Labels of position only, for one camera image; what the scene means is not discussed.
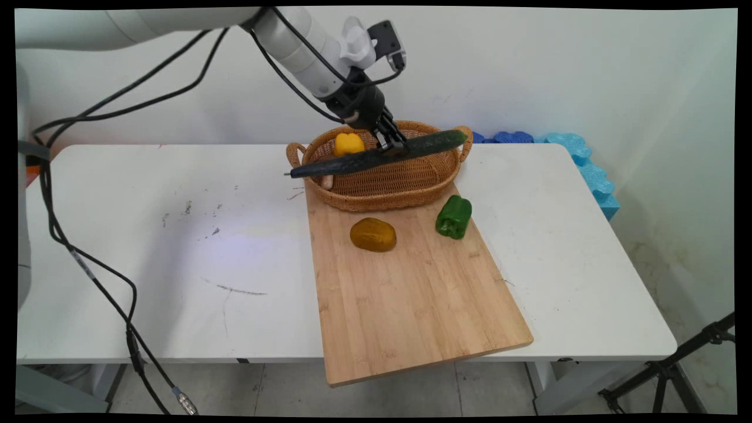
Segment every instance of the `wicker basket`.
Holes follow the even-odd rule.
[[[409,120],[396,121],[397,127],[408,138],[438,132],[439,129],[424,123]],[[390,208],[426,204],[441,197],[444,189],[459,171],[459,165],[470,153],[472,131],[467,126],[458,126],[468,136],[462,151],[454,148],[429,156],[404,162],[391,163],[349,175],[336,175],[334,187],[325,190],[320,186],[321,177],[305,179],[306,189],[313,190],[326,204],[349,212],[371,212]],[[293,168],[300,166],[298,151],[303,153],[302,163],[310,163],[334,151],[337,134],[356,133],[365,143],[365,149],[376,148],[377,141],[365,130],[340,126],[314,139],[308,148],[297,142],[287,146],[287,159]]]

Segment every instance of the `basket handle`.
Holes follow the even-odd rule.
[[[298,151],[305,154],[305,147],[298,142],[291,142],[287,145],[287,159],[290,165],[294,168],[300,167],[300,160],[298,159]]]
[[[462,163],[467,158],[468,154],[470,154],[470,149],[472,148],[472,129],[468,128],[467,126],[458,126],[457,128],[467,135],[467,139],[465,140],[465,143],[462,144],[462,151],[459,152],[459,162]]]

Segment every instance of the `white wall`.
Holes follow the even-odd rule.
[[[734,310],[735,22],[729,27],[617,190],[622,210],[611,222],[679,342]],[[709,412],[736,413],[733,344],[707,345],[681,365]]]
[[[658,124],[667,101],[686,90],[693,62],[708,59],[706,35],[724,11],[608,11],[535,8],[311,7],[332,34],[354,14],[364,25],[391,19],[408,67],[382,87],[398,119],[442,128],[465,124],[486,136],[572,131],[617,185]],[[109,110],[191,81],[208,36]],[[177,33],[111,52],[24,50],[32,84],[32,125],[82,111],[133,81],[191,37]],[[372,76],[388,75],[379,63]],[[310,110],[233,29],[204,82],[148,110],[79,124],[62,137],[106,143],[305,142],[333,123]]]
[[[680,341],[733,307],[736,10],[359,6],[311,13],[333,34],[350,14],[367,26],[395,23],[408,67],[382,90],[398,119],[468,125],[486,136],[582,135],[619,187],[617,235]],[[190,82],[214,36],[108,110]],[[82,111],[190,37],[112,52],[17,52],[32,85],[32,127]],[[379,63],[369,74],[389,72]],[[195,90],[77,124],[61,145],[305,143],[333,126],[279,80],[249,35],[232,29]],[[709,409],[735,412],[733,348],[712,348],[688,372]]]

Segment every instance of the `black cable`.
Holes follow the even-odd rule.
[[[110,119],[112,117],[122,116],[124,114],[131,113],[132,111],[137,111],[137,110],[140,110],[142,108],[146,108],[146,107],[149,107],[151,105],[155,105],[156,103],[163,102],[165,100],[169,100],[169,99],[171,99],[173,97],[177,97],[180,94],[183,94],[183,93],[185,93],[187,91],[192,90],[197,85],[199,85],[199,83],[204,79],[204,75],[206,75],[206,71],[209,69],[209,66],[211,65],[211,61],[214,58],[214,54],[217,52],[217,48],[220,46],[220,43],[222,42],[222,39],[225,37],[225,34],[227,34],[228,30],[229,30],[229,28],[225,28],[225,29],[222,30],[222,32],[220,33],[220,36],[217,38],[217,41],[214,42],[214,46],[211,48],[211,52],[209,53],[209,57],[207,58],[206,63],[204,64],[204,67],[201,70],[201,74],[199,74],[199,77],[196,78],[196,80],[193,81],[191,84],[188,84],[185,87],[180,88],[179,90],[175,90],[172,93],[165,94],[164,96],[160,96],[160,97],[157,97],[155,99],[151,99],[151,100],[148,100],[146,102],[142,102],[142,103],[139,103],[137,105],[133,105],[131,107],[124,108],[124,109],[121,109],[121,110],[118,110],[118,111],[113,111],[113,112],[105,113],[105,114],[98,114],[96,116],[67,117],[65,119],[54,120],[53,122],[47,123],[46,125],[40,126],[40,128],[37,128],[35,130],[35,133],[37,133],[37,131],[39,131],[41,128],[43,128],[45,126],[47,128],[50,128],[52,126],[62,125],[64,123],[93,122],[95,120],[105,120],[105,119]],[[50,143],[51,142],[55,142],[55,138],[57,138],[57,137],[55,137],[55,135],[53,135],[53,137],[51,137],[50,140],[47,142],[48,143],[48,147],[50,146]]]
[[[385,82],[389,82],[392,79],[397,78],[402,73],[403,68],[400,68],[400,69],[397,69],[397,72],[394,72],[390,76],[388,76],[386,78],[377,79],[376,81],[359,82],[359,83],[350,82],[350,81],[347,80],[347,78],[345,78],[344,76],[342,76],[342,74],[340,74],[339,72],[337,72],[337,69],[335,69],[326,59],[323,58],[323,56],[321,56],[321,54],[318,51],[316,51],[316,48],[314,46],[312,46],[311,43],[308,42],[308,40],[305,39],[305,37],[300,32],[298,32],[297,29],[295,29],[295,26],[293,26],[292,23],[290,23],[287,20],[287,18],[282,15],[282,13],[279,11],[279,9],[277,9],[275,6],[268,6],[268,8],[271,9],[271,11],[273,11],[274,14],[277,15],[277,17],[282,21],[282,23],[284,23],[284,25],[293,34],[295,34],[295,36],[298,37],[298,39],[303,44],[305,44],[306,47],[308,47],[308,49],[311,51],[311,53],[313,53],[314,56],[316,56],[316,58],[319,59],[319,61],[321,61],[324,64],[324,66],[326,66],[326,68],[331,73],[333,73],[334,76],[337,77],[337,79],[339,79],[340,81],[342,81],[346,85],[349,85],[349,86],[355,87],[355,88],[371,87],[373,85],[378,85],[378,84],[383,84]]]
[[[165,68],[167,65],[172,63],[175,59],[182,56],[183,53],[187,52],[193,45],[197,42],[199,42],[200,39],[204,38],[205,35],[207,35],[209,31],[201,31],[197,34],[197,36],[193,37],[190,41],[188,41],[188,44],[184,45],[181,49],[173,53],[170,57],[165,59],[164,62],[160,63],[155,67],[154,69],[150,70],[148,73],[146,73],[144,76],[140,77],[136,81],[134,81],[132,84],[128,85],[127,87],[123,88],[122,90],[118,91],[117,93],[107,97],[106,99],[100,101],[99,103],[95,104],[94,106],[86,109],[83,113],[79,114],[79,116],[88,116],[89,114],[93,113],[94,111],[99,110],[102,106],[108,104],[109,102],[112,102],[113,100],[117,99],[118,97],[122,96],[123,94],[129,92],[130,90],[133,90],[134,88],[138,87],[142,83],[144,83],[149,78],[153,77],[157,72],[161,71],[163,68]],[[34,129],[34,132],[32,134],[38,134],[40,132],[46,131],[49,128],[53,128],[55,126],[60,125],[61,123],[56,123],[57,121],[46,123],[37,129]],[[58,131],[62,132],[66,130],[66,128],[58,129]]]
[[[201,80],[203,79],[204,75],[206,74],[206,71],[208,70],[209,65],[211,64],[211,60],[213,59],[214,54],[216,53],[217,48],[219,47],[220,42],[222,41],[222,39],[224,38],[224,36],[225,36],[225,34],[227,33],[228,30],[229,30],[229,28],[225,28],[222,31],[222,33],[220,34],[220,36],[217,38],[217,40],[215,41],[215,44],[212,47],[212,50],[211,50],[211,52],[209,54],[209,57],[207,58],[207,61],[206,61],[205,65],[204,65],[204,68],[202,69],[201,74],[199,75],[199,77],[192,84],[190,84],[190,85],[188,85],[188,86],[186,86],[186,87],[184,87],[184,88],[182,88],[180,90],[174,91],[173,93],[169,93],[167,95],[160,96],[160,97],[158,97],[156,99],[153,99],[153,100],[150,100],[148,102],[144,102],[144,103],[141,103],[139,105],[132,106],[131,108],[127,108],[127,109],[123,109],[121,111],[117,111],[117,112],[113,112],[111,114],[107,114],[107,116],[108,117],[120,116],[121,114],[129,113],[130,111],[135,111],[135,110],[138,110],[140,108],[147,107],[148,105],[152,105],[152,104],[155,104],[157,102],[165,101],[167,99],[170,99],[172,97],[175,97],[175,96],[178,96],[178,95],[180,95],[182,93],[185,93],[188,90],[191,90],[193,87],[195,87],[196,85],[198,85],[201,82]],[[57,131],[55,131],[55,133],[50,137],[50,140],[48,140],[47,146],[51,147],[54,144],[55,140],[58,138],[58,136],[60,136],[60,134],[62,134],[62,132],[64,132],[67,128],[69,128],[74,123],[76,123],[78,121],[100,120],[100,119],[106,118],[106,117],[102,117],[102,116],[105,116],[105,115],[100,115],[98,117],[87,117],[87,115],[90,114],[90,113],[93,113],[94,111],[96,111],[98,109],[100,109],[104,105],[108,104],[109,102],[112,102],[113,100],[115,100],[116,98],[120,97],[121,95],[129,92],[130,90],[133,90],[138,85],[142,84],[147,79],[151,78],[154,74],[156,74],[162,68],[164,68],[165,66],[167,66],[170,62],[172,62],[173,60],[175,60],[176,58],[178,58],[181,54],[183,54],[190,47],[192,47],[199,39],[201,39],[207,33],[208,33],[208,31],[203,31],[203,32],[199,33],[186,46],[184,46],[178,52],[174,53],[172,56],[170,56],[169,58],[167,58],[167,60],[165,60],[164,62],[162,62],[155,69],[153,69],[152,71],[150,71],[149,73],[147,73],[145,76],[139,78],[136,82],[134,82],[133,84],[127,86],[126,88],[123,88],[122,90],[118,91],[117,93],[113,94],[112,96],[107,97],[105,100],[102,100],[97,105],[92,106],[91,108],[89,108],[88,110],[86,110],[84,113],[80,114],[78,117],[76,117],[76,118],[68,118],[68,119],[64,119],[64,120],[58,120],[58,121],[55,121],[55,122],[52,122],[52,123],[48,123],[46,125],[43,125],[43,126],[37,128],[33,132],[34,133],[34,139],[36,140],[37,143],[43,144],[43,142],[39,139],[39,137],[36,136],[36,134],[39,133],[39,132],[41,132],[41,131],[43,131],[43,130],[49,129],[51,127],[63,124],[63,126],[61,126],[60,128],[58,128]],[[43,200],[44,200],[44,204],[45,204],[45,206],[47,208],[48,224],[50,226],[50,235],[52,236],[52,238],[56,242],[64,245],[68,249],[68,251],[71,252],[72,255],[74,255],[74,258],[76,259],[76,261],[78,262],[78,264],[81,266],[81,268],[86,272],[86,274],[89,276],[89,278],[92,279],[92,281],[94,282],[94,284],[96,285],[96,287],[102,292],[102,294],[105,295],[105,297],[108,299],[108,301],[113,305],[113,307],[118,311],[118,313],[120,314],[120,316],[126,322],[126,327],[127,327],[127,329],[126,329],[126,336],[128,337],[126,339],[126,341],[127,341],[128,346],[129,346],[129,352],[132,355],[132,361],[134,361],[135,369],[139,373],[139,376],[141,377],[142,381],[144,382],[144,385],[147,387],[147,390],[150,392],[150,395],[152,396],[152,398],[156,402],[157,406],[159,406],[159,408],[162,410],[162,412],[164,412],[165,414],[169,414],[169,411],[164,407],[164,405],[162,404],[162,402],[156,396],[156,394],[154,393],[153,389],[151,388],[151,385],[149,384],[148,380],[146,379],[146,376],[144,375],[144,372],[143,372],[143,367],[140,364],[138,366],[136,365],[136,363],[137,363],[136,360],[137,359],[140,360],[141,357],[138,354],[138,351],[136,349],[137,345],[131,339],[131,335],[133,335],[138,340],[138,342],[141,344],[141,346],[146,351],[146,353],[149,356],[149,358],[154,363],[154,365],[157,368],[157,370],[161,373],[163,379],[167,382],[167,384],[170,386],[170,388],[174,390],[175,385],[172,383],[172,381],[170,380],[170,378],[167,376],[167,374],[165,373],[164,369],[159,364],[159,362],[157,361],[157,359],[153,356],[151,350],[149,350],[149,348],[147,347],[146,343],[141,338],[141,334],[138,333],[138,331],[136,330],[135,326],[132,323],[132,316],[133,316],[133,313],[135,311],[135,300],[136,300],[136,288],[135,288],[135,284],[133,284],[132,281],[130,281],[127,277],[125,277],[121,273],[117,272],[116,270],[114,270],[111,267],[107,266],[106,264],[104,264],[100,260],[97,260],[93,256],[87,254],[86,252],[84,252],[84,251],[80,250],[79,248],[75,247],[74,245],[72,245],[68,241],[68,239],[65,237],[65,234],[63,233],[62,228],[60,227],[60,224],[59,224],[59,222],[57,220],[57,217],[55,216],[55,212],[54,212],[54,209],[53,209],[52,174],[51,174],[51,171],[50,171],[50,162],[49,161],[44,161],[41,164],[40,184],[41,184],[42,197],[43,197]],[[112,272],[115,276],[118,276],[123,281],[125,281],[126,283],[128,283],[128,285],[131,286],[131,289],[133,291],[133,298],[132,298],[132,302],[131,302],[131,309],[130,309],[129,314],[127,316],[123,312],[123,310],[120,308],[120,305],[117,304],[117,302],[114,300],[114,298],[109,294],[109,292],[107,291],[107,289],[105,289],[105,287],[102,286],[102,283],[91,273],[91,271],[89,270],[88,266],[81,260],[80,257],[78,257],[79,255],[83,255],[84,257],[88,258],[89,260],[93,261],[94,263],[97,263],[99,266],[101,266],[102,268],[106,269],[109,272]]]
[[[280,78],[282,78],[282,81],[284,81],[285,84],[287,84],[288,87],[292,88],[293,91],[295,91],[295,94],[298,95],[301,99],[303,99],[306,104],[311,106],[315,111],[319,112],[322,116],[329,120],[333,120],[337,123],[344,123],[344,120],[340,119],[339,117],[332,116],[331,114],[326,113],[324,110],[319,108],[317,105],[315,105],[305,94],[301,93],[300,90],[298,90],[298,87],[296,87],[292,82],[290,82],[289,79],[287,79],[286,76],[282,73],[282,71],[277,67],[277,65],[274,64],[274,61],[269,57],[269,54],[266,52],[266,49],[261,45],[259,42],[259,39],[256,37],[256,33],[251,29],[248,31],[251,37],[253,37],[253,40],[256,42],[256,45],[259,46],[259,50],[261,50],[261,54],[264,56],[264,59],[271,65],[271,67],[274,69],[275,72],[277,72],[277,75],[279,75]]]
[[[151,395],[152,398],[159,398],[156,396],[156,392],[154,392],[154,389],[151,387],[149,380],[146,379],[146,376],[144,375],[143,370],[139,373],[139,376],[141,377],[141,380],[144,382],[144,386],[146,387],[146,390],[149,391],[149,395]],[[162,414],[170,414],[167,408],[165,408],[165,405],[162,404],[162,401],[155,401],[155,402],[156,402],[156,405],[159,407],[159,409],[162,410]]]

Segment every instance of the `floor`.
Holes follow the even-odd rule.
[[[450,417],[534,415],[533,393],[522,363],[455,363],[330,388],[322,363],[172,364],[170,378],[203,415]],[[147,377],[175,414],[180,405],[153,366]],[[620,401],[627,412],[650,412],[655,382]],[[684,412],[669,383],[664,412]],[[141,380],[128,366],[110,412],[159,413]],[[593,396],[566,414],[609,413]]]

